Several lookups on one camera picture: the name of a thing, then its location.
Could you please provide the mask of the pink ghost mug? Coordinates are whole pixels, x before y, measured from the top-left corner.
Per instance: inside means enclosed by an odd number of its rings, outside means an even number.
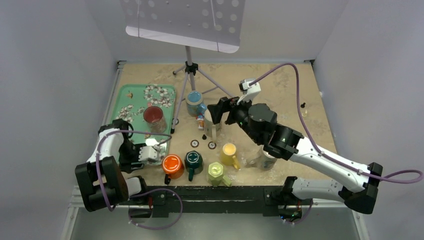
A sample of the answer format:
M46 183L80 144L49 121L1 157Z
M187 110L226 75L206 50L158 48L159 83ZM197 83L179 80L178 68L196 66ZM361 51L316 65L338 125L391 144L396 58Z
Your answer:
M152 133L164 133L167 128L164 112L158 106L149 106L143 113L143 119Z

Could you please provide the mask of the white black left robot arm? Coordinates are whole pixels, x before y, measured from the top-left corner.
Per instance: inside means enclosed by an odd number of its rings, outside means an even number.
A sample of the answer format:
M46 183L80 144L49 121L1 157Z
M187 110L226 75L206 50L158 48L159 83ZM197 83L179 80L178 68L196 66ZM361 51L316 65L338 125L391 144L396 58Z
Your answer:
M141 176L124 178L123 172L131 173L144 167L140 150L144 143L134 144L129 132L133 126L115 119L98 130L98 142L92 156L75 167L75 176L85 209L94 212L103 208L114 210L115 206L129 198L138 205L146 203L149 191Z

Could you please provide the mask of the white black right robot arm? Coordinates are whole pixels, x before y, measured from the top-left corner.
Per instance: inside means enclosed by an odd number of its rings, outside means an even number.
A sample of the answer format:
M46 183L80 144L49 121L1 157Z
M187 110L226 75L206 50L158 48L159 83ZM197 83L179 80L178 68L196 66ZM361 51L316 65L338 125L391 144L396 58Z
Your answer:
M237 104L238 97L222 97L217 104L209 104L213 123L228 113L225 124L237 124L252 141L276 159L284 159L308 166L328 177L335 188L321 196L344 203L353 211L370 215L378 196L383 167L375 162L368 165L350 161L326 149L316 150L312 140L300 132L277 122L277 113L265 103L250 101Z

